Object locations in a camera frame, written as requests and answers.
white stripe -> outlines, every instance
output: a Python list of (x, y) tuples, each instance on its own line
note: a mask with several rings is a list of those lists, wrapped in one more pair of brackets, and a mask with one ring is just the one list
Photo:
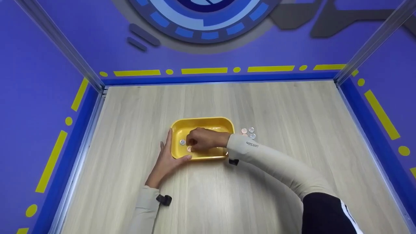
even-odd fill
[(355, 229), (355, 232), (357, 232), (357, 234), (363, 234), (363, 232), (361, 231), (361, 229), (358, 227), (358, 224), (355, 222), (355, 220), (352, 218), (352, 216), (349, 214), (349, 212), (347, 211), (347, 206), (344, 204), (344, 202), (342, 200), (341, 201), (341, 208), (342, 211), (344, 212), (345, 216), (349, 219), (349, 221), (351, 222), (352, 226)]

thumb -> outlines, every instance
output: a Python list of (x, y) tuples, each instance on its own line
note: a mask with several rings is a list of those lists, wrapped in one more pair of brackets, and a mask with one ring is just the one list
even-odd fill
[(192, 156), (190, 156), (190, 155), (185, 155), (183, 157), (180, 157), (176, 160), (177, 165), (178, 166), (182, 165), (182, 164), (186, 163), (187, 161), (189, 161), (191, 158), (192, 158)]

black sleeve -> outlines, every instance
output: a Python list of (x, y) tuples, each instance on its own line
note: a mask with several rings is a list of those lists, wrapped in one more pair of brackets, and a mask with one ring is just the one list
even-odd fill
[(302, 220), (302, 234), (362, 234), (347, 206), (325, 193), (303, 198)]

yellow stripe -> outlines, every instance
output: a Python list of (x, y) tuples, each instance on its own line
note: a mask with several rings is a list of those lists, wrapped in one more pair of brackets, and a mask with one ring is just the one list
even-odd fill
[(26, 234), (29, 231), (28, 227), (25, 228), (19, 228), (16, 232), (16, 234)]
[(81, 103), (82, 97), (84, 96), (85, 90), (87, 89), (88, 80), (84, 77), (82, 80), (81, 86), (78, 89), (77, 95), (72, 103), (71, 109), (77, 111), (79, 108), (79, 104)]
[(248, 67), (247, 72), (288, 72), (293, 71), (295, 66), (265, 66), (265, 67)]
[(43, 170), (42, 176), (37, 184), (35, 192), (43, 193), (45, 192), (46, 186), (48, 185), (49, 179), (52, 175), (55, 164), (58, 160), (59, 154), (61, 153), (62, 147), (64, 146), (65, 139), (67, 138), (68, 133), (61, 131), (59, 133), (58, 139), (55, 142), (55, 146), (52, 149), (52, 153), (49, 156), (48, 162)]
[(389, 134), (390, 139), (395, 140), (397, 138), (400, 138), (399, 133), (397, 132), (393, 123), (390, 121), (389, 117), (387, 116), (387, 114), (381, 107), (380, 103), (374, 96), (373, 92), (371, 90), (368, 90), (364, 93), (364, 96), (367, 98), (368, 103), (370, 103), (371, 107), (373, 108), (374, 112), (379, 118), (387, 134)]
[(319, 64), (313, 70), (341, 70), (346, 64)]
[(355, 77), (358, 74), (358, 70), (356, 69), (355, 71), (352, 72), (352, 76)]
[(227, 73), (228, 67), (206, 67), (206, 68), (184, 68), (181, 69), (182, 74), (213, 74)]
[(115, 76), (160, 75), (160, 70), (113, 71)]
[(414, 177), (415, 177), (415, 179), (416, 179), (416, 167), (411, 168), (411, 169), (410, 169), (410, 171), (412, 172), (413, 176), (414, 176)]

hand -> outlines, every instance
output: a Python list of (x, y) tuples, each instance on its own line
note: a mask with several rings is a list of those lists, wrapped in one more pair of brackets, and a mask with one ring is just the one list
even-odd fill
[(185, 155), (178, 159), (173, 158), (171, 153), (171, 147), (172, 129), (170, 128), (168, 132), (168, 137), (166, 138), (166, 144), (160, 142), (159, 157), (156, 161), (155, 166), (153, 167), (152, 172), (147, 178), (145, 185), (151, 188), (158, 189), (160, 187), (160, 183), (167, 175), (169, 175), (170, 173), (175, 171), (179, 166), (191, 159), (192, 156), (190, 155)]
[(197, 127), (186, 136), (186, 145), (192, 146), (192, 151), (204, 151), (214, 147), (227, 147), (228, 132), (216, 132)]

